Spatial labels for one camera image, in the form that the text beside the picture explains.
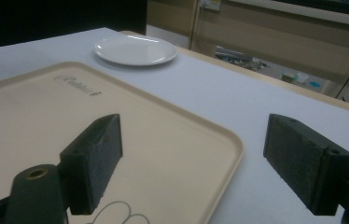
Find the beige plastic tray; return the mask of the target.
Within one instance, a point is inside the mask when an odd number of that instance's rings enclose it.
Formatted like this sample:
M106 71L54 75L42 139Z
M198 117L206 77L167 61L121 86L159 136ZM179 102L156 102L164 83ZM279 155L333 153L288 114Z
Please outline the beige plastic tray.
M56 164L96 119L120 115L123 156L71 224L207 224L242 156L231 131L82 63L0 81L0 200L22 170Z

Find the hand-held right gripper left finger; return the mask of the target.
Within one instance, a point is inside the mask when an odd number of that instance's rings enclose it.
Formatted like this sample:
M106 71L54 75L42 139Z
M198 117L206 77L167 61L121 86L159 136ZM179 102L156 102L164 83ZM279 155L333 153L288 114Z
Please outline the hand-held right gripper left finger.
M59 172L72 215L91 215L123 156L120 115L95 120L60 153Z

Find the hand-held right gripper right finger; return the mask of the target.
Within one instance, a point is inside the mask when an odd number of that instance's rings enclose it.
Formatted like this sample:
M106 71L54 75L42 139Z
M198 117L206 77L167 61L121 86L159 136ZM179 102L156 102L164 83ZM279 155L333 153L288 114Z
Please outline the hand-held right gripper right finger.
M302 122L269 115L263 156L316 216L333 216L349 151Z

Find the pile of metal parts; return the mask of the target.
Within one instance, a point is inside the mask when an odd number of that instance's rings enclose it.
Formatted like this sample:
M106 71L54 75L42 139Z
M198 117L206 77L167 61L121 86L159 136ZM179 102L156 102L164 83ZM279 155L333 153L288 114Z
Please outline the pile of metal parts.
M216 47L215 57L225 63L237 65L252 71L258 71L267 67L267 64L258 58L220 46Z

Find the small green box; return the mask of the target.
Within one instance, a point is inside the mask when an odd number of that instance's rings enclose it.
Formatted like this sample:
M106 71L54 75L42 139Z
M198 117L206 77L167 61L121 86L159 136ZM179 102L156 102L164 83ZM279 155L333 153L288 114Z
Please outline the small green box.
M281 75L281 79L284 82L288 82L288 83L292 83L297 79L297 75L296 74L292 74L292 73L283 73Z

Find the white wall socket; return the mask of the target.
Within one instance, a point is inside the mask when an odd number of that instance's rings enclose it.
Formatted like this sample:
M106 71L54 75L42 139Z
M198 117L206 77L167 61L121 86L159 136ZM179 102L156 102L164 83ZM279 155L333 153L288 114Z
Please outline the white wall socket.
M201 8L219 11L221 0L200 0L199 6Z

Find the white round plate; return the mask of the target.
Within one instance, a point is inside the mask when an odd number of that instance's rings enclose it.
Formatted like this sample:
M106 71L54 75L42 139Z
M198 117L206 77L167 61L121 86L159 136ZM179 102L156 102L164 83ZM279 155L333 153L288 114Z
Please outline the white round plate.
M144 35L102 39L94 45L94 52L111 63L132 66L168 63L177 55L175 46L170 42Z

